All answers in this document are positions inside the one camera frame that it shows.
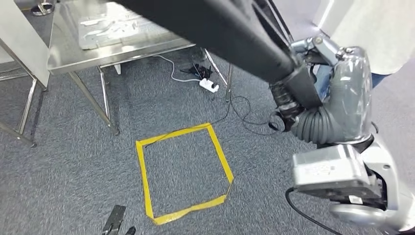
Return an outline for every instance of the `yellow tape square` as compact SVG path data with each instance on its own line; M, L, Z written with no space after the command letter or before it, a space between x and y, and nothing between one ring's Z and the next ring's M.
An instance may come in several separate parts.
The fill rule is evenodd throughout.
M166 140L169 138L173 138L176 136L181 136L184 134L188 134L191 132L196 132L196 131L200 131L200 130L204 130L207 129L210 138L212 139L213 145L215 146L216 149L216 153L218 154L219 160L222 164L223 170L225 171L225 175L226 178L228 179L229 182L229 187L227 192L222 195L219 196L217 198L214 198L212 200L209 200L207 202L203 202L197 205L193 205L191 207L188 207L186 209L177 211L177 212L173 212L173 213L169 213L169 214L165 214L162 216L159 216L157 218L154 218L153 215L153 207L151 206L151 198L150 198L150 189L148 187L148 180L147 180L147 173L146 173L146 169L145 169L145 162L144 162L144 150L143 147L145 145L148 144L152 144L154 142L158 142L158 141L162 141L162 140ZM173 220L176 220L180 217L183 217L184 215L186 215L189 212L192 211L198 211L198 210L202 210L202 209L207 209L210 207L214 207L217 206L219 204L224 203L226 196L229 193L229 190L231 188L232 182L233 182L233 175L231 172L231 169L229 168L228 162L226 161L225 155L222 151L222 148L219 144L219 140L216 137L216 134L213 130L213 127L210 123L204 123L204 124L200 124L194 127L190 127L190 128L186 128L186 129L182 129L182 130L178 130L175 132L171 132L169 134L164 134L164 135L159 135L159 136L155 136L155 137L151 137L145 140L141 140L141 141L136 141L136 148L137 148L137 153L138 153L138 161L140 163L140 168L141 168L141 177L142 177L142 182L143 182L143 191L144 191L144 203L145 203L145 213L147 214L148 217L150 217L153 222L157 225L161 225L161 224L165 224L168 222L171 222Z

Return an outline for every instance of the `power strip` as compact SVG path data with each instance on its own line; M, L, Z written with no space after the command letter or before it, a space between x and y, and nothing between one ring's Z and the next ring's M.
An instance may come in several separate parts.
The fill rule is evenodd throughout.
M219 90L218 84L215 84L214 82L207 80L206 78L200 80L199 85L212 93L215 93Z

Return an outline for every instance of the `black arm segment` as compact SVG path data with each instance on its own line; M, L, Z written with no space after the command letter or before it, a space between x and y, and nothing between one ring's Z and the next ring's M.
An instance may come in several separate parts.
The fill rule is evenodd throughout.
M308 74L273 21L252 0L115 0L179 36L265 80L290 77L287 89L305 108L320 105ZM297 97L295 93L307 98Z

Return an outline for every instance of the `blue jeans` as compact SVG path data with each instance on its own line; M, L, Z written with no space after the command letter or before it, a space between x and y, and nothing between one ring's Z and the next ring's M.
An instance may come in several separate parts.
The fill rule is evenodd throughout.
M317 93L320 96L320 99L324 99L327 94L328 94L328 84L329 84L329 80L330 80L330 72L331 72L331 67L330 66L326 66L326 65L320 65L319 70L317 71L316 77L317 77L317 82L314 84L314 87L317 90ZM382 75L382 74L376 74L376 73L372 73L372 85L373 88L376 87L377 85L379 85L379 83L385 78L389 76L389 74L387 75Z

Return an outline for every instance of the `gray carpet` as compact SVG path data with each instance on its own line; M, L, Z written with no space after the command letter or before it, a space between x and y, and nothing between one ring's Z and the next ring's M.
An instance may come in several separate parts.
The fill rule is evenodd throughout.
M294 37L300 32L307 36L315 31L307 23L315 4L308 6L300 0L293 5L277 2ZM48 42L51 18L27 17ZM191 48L165 56L184 69L191 66L189 58L195 54L196 49ZM227 64L214 59L226 71ZM111 81L112 116L121 131L117 137L68 75L51 76L49 91L43 97L40 91L35 94L25 132L38 147L31 149L0 132L1 234L100 234L115 204L127 206L121 234L130 226L136 226L139 235L329 234L295 214L284 199L284 191L292 185L291 156L314 146L289 133L255 135L243 127L233 112L213 127L235 176L226 202L162 226L146 217L135 140L214 122L227 110L223 86L211 94L197 84L171 80L170 71L171 65L160 58L123 64L120 76L114 68L104 70ZM103 105L97 69L78 74ZM373 117L407 181L415 179L411 172L415 138L410 132L414 128L414 105L407 102L415 98L411 75L407 66L375 90ZM191 77L180 72L176 76ZM18 122L29 86L21 88L20 80L13 83L0 83L0 118L11 125ZM268 119L275 104L267 84L237 69L233 88L236 95L250 100L253 110L249 120ZM5 97L16 99L4 102ZM235 106L241 113L247 112L242 100L235 100ZM272 133L264 126L248 127ZM155 216L211 199L226 190L226 178L212 148L207 133L201 131L155 143L145 150ZM379 234L330 217L326 201L302 195L293 195L293 201L307 214L345 235Z

